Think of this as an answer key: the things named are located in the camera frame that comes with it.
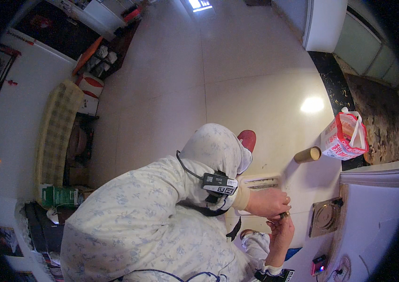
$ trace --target plastic bag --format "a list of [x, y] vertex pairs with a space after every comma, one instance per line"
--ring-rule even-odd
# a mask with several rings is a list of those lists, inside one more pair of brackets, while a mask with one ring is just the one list
[[367, 130], [356, 111], [342, 108], [321, 134], [322, 154], [340, 160], [349, 160], [368, 152]]

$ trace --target wrist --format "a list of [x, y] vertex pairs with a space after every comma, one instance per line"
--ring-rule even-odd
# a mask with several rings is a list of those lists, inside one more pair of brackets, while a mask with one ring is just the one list
[[281, 267], [286, 259], [287, 251], [270, 251], [267, 258], [265, 259], [265, 265], [270, 265], [272, 267]]

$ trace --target white pajamas with blue pattern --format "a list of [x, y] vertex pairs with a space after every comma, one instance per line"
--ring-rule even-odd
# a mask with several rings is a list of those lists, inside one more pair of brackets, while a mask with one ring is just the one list
[[[206, 124], [180, 157], [202, 176], [235, 178], [251, 162], [229, 129]], [[210, 209], [227, 209], [234, 196]], [[250, 281], [264, 268], [268, 235], [244, 238], [247, 254], [226, 239], [223, 221], [176, 205], [205, 206], [207, 191], [172, 156], [124, 173], [92, 193], [66, 221], [61, 268], [66, 281]]]

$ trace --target metal plate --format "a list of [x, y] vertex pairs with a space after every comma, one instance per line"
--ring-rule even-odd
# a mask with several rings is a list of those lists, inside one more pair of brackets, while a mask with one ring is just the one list
[[341, 207], [333, 204], [340, 197], [313, 204], [309, 237], [317, 237], [331, 233], [337, 229]]

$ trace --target red slipper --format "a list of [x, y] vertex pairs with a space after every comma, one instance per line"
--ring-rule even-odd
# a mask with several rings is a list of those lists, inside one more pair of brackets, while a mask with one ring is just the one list
[[247, 148], [253, 153], [254, 146], [256, 145], [256, 133], [252, 130], [243, 130], [237, 136], [237, 139], [241, 142], [243, 147]]

